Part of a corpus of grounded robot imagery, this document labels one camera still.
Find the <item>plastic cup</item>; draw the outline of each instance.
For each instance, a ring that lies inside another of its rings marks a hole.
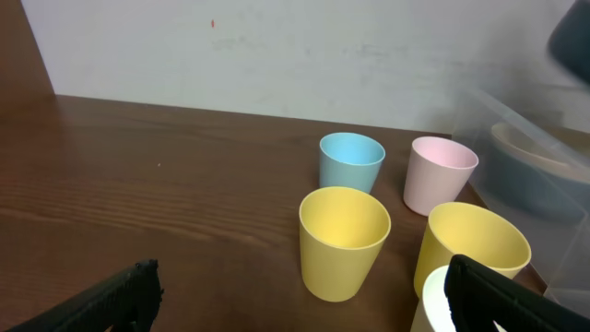
[[[467,203],[435,207],[428,225],[414,275],[414,290],[421,297],[426,277],[451,257],[463,254],[512,279],[531,260],[531,247],[508,220]]]
[[[449,266],[432,271],[424,282],[422,298],[414,314],[410,332],[455,332],[449,301],[444,294],[444,282]],[[505,332],[495,324],[498,331]]]
[[[385,207],[374,197],[346,187],[326,187],[300,206],[301,274],[318,298],[353,297],[391,229]]]
[[[452,202],[478,166],[478,155],[450,139],[419,137],[412,142],[404,202],[422,216]]]
[[[320,141],[320,187],[345,186],[370,193],[385,158],[376,140],[353,133],[334,133]]]

